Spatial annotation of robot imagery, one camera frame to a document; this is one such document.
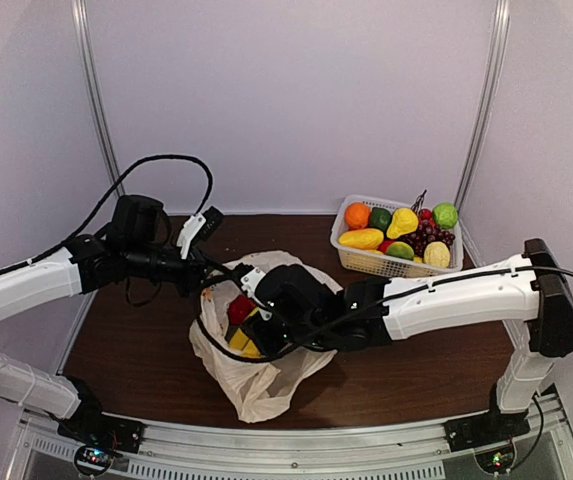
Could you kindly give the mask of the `yellow banana bunch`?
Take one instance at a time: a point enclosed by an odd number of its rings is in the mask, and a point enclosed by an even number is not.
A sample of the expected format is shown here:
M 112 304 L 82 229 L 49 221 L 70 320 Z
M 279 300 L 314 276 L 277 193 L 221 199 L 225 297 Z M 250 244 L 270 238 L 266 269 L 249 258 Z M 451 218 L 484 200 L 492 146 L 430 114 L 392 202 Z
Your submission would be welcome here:
M 242 354 L 244 358 L 249 359 L 259 359 L 262 357 L 259 349 L 251 338 L 244 332 L 242 326 L 249 320 L 254 319 L 259 314 L 259 309 L 253 312 L 252 316 L 249 316 L 246 321 L 240 326 L 233 326 L 229 323 L 226 339 L 229 347 L 235 351 Z

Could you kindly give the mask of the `green apple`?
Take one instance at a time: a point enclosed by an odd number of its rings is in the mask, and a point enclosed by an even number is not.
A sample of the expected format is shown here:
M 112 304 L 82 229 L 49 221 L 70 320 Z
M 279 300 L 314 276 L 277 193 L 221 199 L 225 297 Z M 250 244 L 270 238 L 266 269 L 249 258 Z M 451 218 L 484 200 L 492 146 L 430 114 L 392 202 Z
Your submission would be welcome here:
M 452 230 L 458 223 L 459 214 L 454 204 L 443 202 L 432 211 L 433 220 L 442 229 Z

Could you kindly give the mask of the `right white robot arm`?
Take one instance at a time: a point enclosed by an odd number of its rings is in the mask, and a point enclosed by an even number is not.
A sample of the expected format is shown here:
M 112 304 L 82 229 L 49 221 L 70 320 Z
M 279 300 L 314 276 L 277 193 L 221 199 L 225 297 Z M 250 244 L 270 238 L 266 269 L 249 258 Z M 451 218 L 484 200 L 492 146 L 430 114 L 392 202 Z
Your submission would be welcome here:
M 485 440 L 501 440 L 521 421 L 554 361 L 573 352 L 569 272 L 541 239 L 490 266 L 423 278 L 371 279 L 333 292 L 301 265 L 251 268 L 242 291 L 260 308 L 249 336 L 261 353 L 288 347 L 359 351 L 431 331 L 507 321 L 519 330 L 508 367 L 479 419 Z

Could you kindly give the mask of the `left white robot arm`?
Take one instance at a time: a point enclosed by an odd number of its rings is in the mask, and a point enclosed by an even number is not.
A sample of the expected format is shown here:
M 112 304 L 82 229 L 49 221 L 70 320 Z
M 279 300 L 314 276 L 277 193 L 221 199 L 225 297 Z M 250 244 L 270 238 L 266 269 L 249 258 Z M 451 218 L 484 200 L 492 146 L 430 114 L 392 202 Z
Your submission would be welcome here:
M 174 246 L 159 241 L 160 226 L 170 220 L 161 202 L 141 195 L 119 198 L 110 222 L 94 234 L 80 233 L 41 260 L 0 274 L 0 322 L 61 298 L 85 295 L 109 284 L 140 278 L 155 285 L 171 283 L 181 295 L 201 284 L 209 262 L 195 248 L 218 228 L 214 207 L 190 216 Z M 41 409 L 89 444 L 103 442 L 110 424 L 101 407 L 78 381 L 50 375 L 0 353 L 0 397 Z

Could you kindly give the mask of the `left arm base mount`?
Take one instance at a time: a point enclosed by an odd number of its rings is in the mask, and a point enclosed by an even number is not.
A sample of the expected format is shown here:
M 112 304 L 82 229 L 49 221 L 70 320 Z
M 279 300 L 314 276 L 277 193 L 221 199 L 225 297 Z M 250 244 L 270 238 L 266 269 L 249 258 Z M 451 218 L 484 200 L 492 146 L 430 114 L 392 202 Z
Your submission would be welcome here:
M 125 453 L 140 450 L 145 426 L 137 420 L 115 417 L 89 407 L 71 418 L 50 414 L 57 433 L 80 443 L 73 454 L 73 466 L 82 477 L 95 479 L 106 474 Z

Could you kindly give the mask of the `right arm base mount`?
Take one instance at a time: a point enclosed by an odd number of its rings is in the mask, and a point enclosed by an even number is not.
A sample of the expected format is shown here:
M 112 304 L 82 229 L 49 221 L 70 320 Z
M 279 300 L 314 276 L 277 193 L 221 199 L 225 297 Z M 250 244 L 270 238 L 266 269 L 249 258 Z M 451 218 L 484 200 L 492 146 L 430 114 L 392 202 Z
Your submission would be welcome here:
M 444 424 L 451 452 L 473 450 L 476 465 L 486 474 L 508 474 L 517 463 L 516 437 L 530 432 L 520 415 L 491 414 L 449 420 Z

